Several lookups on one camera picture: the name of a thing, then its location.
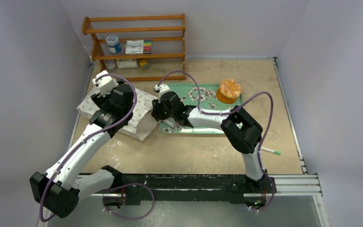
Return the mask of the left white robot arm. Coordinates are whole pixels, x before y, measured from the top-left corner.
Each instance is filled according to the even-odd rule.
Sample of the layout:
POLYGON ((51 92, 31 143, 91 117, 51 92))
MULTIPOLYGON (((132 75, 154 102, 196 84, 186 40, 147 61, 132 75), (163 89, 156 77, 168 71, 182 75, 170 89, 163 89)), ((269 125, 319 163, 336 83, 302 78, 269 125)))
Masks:
POLYGON ((81 200, 82 186, 75 186, 77 176, 94 156, 121 128, 128 125, 137 103, 135 88, 129 84, 116 85, 109 93, 92 95, 99 110, 93 114, 77 142, 44 173, 35 172, 30 177, 34 200, 40 204, 40 220, 43 209, 59 218, 67 217, 81 200))

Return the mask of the orange fake bread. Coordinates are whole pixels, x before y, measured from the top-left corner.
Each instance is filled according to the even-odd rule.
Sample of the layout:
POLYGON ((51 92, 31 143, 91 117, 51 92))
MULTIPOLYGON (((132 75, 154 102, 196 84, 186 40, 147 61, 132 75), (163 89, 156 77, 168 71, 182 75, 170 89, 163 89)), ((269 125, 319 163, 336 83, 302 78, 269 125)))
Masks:
POLYGON ((234 79, 224 79, 216 91, 217 99, 224 104, 233 104, 242 93, 242 87, 234 79))

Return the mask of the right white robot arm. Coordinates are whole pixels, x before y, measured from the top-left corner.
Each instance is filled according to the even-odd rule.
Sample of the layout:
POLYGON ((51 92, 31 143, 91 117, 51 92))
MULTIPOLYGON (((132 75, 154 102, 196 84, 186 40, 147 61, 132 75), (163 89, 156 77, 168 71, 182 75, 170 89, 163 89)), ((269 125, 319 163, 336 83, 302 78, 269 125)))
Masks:
POLYGON ((261 94, 261 92, 256 93, 231 110, 217 111, 201 109, 199 105, 185 105, 175 92, 169 91, 152 101, 152 116, 156 121, 173 119, 184 127, 221 130, 232 147, 242 154, 245 175, 248 178, 247 188, 251 192, 259 192, 265 186, 263 177, 267 174, 261 161, 260 150, 272 122, 274 102, 269 92, 266 92, 271 103, 266 128, 262 128, 244 106, 261 94))

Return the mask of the white patterned paper bag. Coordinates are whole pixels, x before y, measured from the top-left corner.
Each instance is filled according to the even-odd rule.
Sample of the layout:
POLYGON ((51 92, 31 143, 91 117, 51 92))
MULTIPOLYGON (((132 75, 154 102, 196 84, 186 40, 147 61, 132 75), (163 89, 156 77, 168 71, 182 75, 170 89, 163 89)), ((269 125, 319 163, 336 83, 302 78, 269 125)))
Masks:
MULTIPOLYGON (((91 91, 87 93, 84 100, 77 106, 76 109, 82 116, 91 119, 93 114, 99 109, 91 99, 92 95, 98 93, 98 87, 94 86, 91 91)), ((152 100, 154 100, 155 97, 138 88, 136 89, 136 94, 137 104, 133 109, 133 117, 129 120, 128 125, 122 127, 119 132, 143 141, 158 124, 158 121, 151 116, 153 109, 152 100)))

